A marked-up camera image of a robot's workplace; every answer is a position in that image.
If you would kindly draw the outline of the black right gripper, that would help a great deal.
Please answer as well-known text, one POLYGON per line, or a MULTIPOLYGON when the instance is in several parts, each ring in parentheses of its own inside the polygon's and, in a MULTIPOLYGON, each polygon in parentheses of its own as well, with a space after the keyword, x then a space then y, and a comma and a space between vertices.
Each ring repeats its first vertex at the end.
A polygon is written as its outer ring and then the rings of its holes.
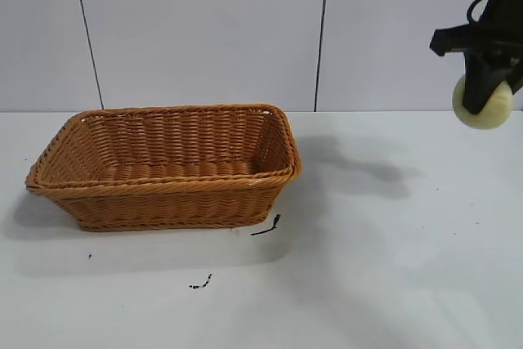
POLYGON ((436 29, 429 47, 439 57, 463 55, 463 106, 479 114, 507 74, 512 93, 522 89, 523 73, 512 73, 522 63, 522 0, 473 0, 466 23, 436 29))

